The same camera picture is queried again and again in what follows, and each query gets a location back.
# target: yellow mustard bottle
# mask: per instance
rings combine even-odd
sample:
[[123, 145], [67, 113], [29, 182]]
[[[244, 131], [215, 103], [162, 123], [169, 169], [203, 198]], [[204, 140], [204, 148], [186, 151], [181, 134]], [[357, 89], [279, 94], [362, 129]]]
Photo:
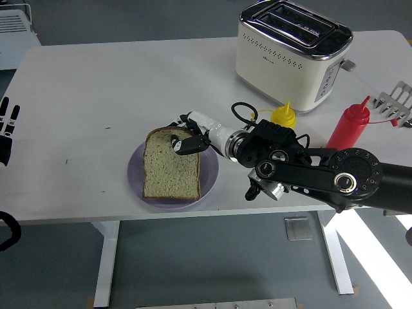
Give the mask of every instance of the yellow mustard bottle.
[[296, 125], [296, 116], [292, 108], [290, 108], [290, 102], [286, 102], [285, 106], [281, 106], [273, 111], [270, 116], [270, 121], [279, 124], [283, 127], [289, 127], [293, 129]]

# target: plate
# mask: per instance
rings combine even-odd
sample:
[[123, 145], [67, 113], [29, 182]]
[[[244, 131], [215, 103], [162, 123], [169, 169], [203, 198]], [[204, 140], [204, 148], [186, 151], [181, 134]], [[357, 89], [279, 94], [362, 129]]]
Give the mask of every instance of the plate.
[[127, 180], [134, 194], [142, 201], [162, 209], [182, 209], [202, 200], [212, 189], [219, 173], [219, 161], [212, 147], [200, 153], [200, 199], [197, 201], [175, 200], [171, 198], [143, 198], [144, 170], [143, 152], [145, 143], [132, 154], [127, 165]]

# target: white bread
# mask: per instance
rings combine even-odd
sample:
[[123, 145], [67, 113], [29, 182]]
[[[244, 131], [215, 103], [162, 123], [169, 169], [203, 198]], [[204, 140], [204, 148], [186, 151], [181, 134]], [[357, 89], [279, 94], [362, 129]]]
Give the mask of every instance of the white bread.
[[180, 127], [161, 127], [150, 132], [143, 153], [144, 198], [200, 199], [200, 156], [180, 156], [171, 145], [171, 136], [180, 140], [192, 136]]

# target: red ketchup bottle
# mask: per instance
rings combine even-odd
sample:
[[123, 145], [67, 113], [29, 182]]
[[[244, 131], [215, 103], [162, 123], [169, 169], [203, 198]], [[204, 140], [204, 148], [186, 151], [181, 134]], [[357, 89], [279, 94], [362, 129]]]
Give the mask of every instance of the red ketchup bottle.
[[369, 123], [370, 112], [366, 107], [369, 99], [370, 96], [365, 98], [362, 104], [354, 104], [343, 112], [326, 148], [342, 150], [352, 148], [355, 145]]

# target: black cable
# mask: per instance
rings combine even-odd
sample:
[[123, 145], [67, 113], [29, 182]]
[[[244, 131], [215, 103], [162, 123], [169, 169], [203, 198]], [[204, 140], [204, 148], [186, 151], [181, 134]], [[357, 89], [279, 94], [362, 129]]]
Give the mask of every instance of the black cable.
[[17, 243], [21, 237], [21, 228], [19, 222], [7, 212], [0, 211], [0, 220], [3, 220], [5, 224], [10, 228], [12, 231], [12, 237], [8, 240], [0, 243], [0, 252], [10, 248], [12, 245]]
[[309, 148], [309, 144], [310, 144], [310, 137], [307, 134], [301, 135], [299, 137], [296, 138], [296, 140], [300, 140], [301, 138], [306, 137], [306, 147], [305, 148]]
[[231, 110], [232, 113], [236, 116], [237, 119], [239, 119], [240, 121], [252, 126], [252, 127], [256, 127], [256, 123], [247, 119], [244, 119], [243, 117], [241, 117], [238, 112], [236, 112], [236, 110], [234, 109], [236, 106], [246, 106], [247, 108], [250, 108], [253, 111], [254, 117], [253, 119], [256, 121], [258, 119], [258, 111], [256, 108], [254, 108], [253, 106], [251, 106], [249, 103], [245, 103], [245, 102], [237, 102], [235, 104], [232, 105]]

